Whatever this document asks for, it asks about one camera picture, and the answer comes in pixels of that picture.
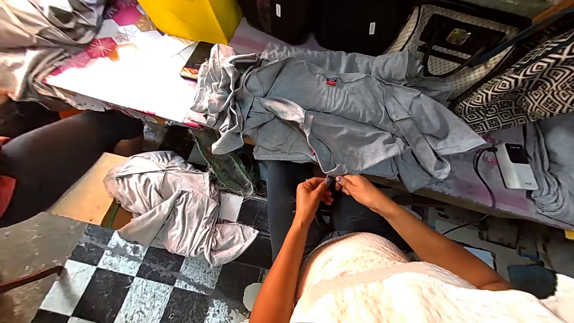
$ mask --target black and white checkered floor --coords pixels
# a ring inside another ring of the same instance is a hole
[[[242,256],[220,267],[89,225],[32,322],[241,323],[249,317],[245,287],[261,282],[271,265],[266,203],[244,201],[238,221],[261,232]]]

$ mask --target woman's left hand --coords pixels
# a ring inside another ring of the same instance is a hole
[[[303,224],[310,225],[315,218],[315,212],[319,207],[319,202],[323,201],[330,205],[333,202],[331,191],[329,191],[330,179],[313,177],[297,186],[297,211],[295,219],[301,220]]]

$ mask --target black suitcase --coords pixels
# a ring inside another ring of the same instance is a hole
[[[413,8],[411,0],[319,0],[315,38],[332,51],[381,55]]]
[[[312,30],[313,0],[239,0],[249,25],[288,44],[299,45]]]

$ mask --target pile of gray clothing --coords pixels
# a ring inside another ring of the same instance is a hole
[[[536,213],[574,225],[574,114],[527,124],[526,151],[538,183]]]
[[[191,109],[220,131],[215,154],[247,135],[256,159],[317,162],[329,175],[385,176],[414,191],[448,176],[441,156],[484,144],[442,104],[450,83],[421,70],[406,51],[372,57],[269,44],[260,56],[216,44]]]
[[[55,97],[42,81],[92,41],[104,4],[105,0],[0,0],[0,90],[16,101]]]
[[[104,185],[134,216],[119,236],[146,247],[204,256],[219,266],[241,255],[258,233],[249,226],[218,223],[219,192],[209,173],[171,151],[132,156],[110,170]]]

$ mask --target woman's right hand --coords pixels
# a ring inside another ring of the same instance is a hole
[[[365,205],[373,212],[381,214],[381,202],[388,199],[368,179],[360,175],[337,176],[335,190],[343,190],[343,193],[352,196],[357,202]]]

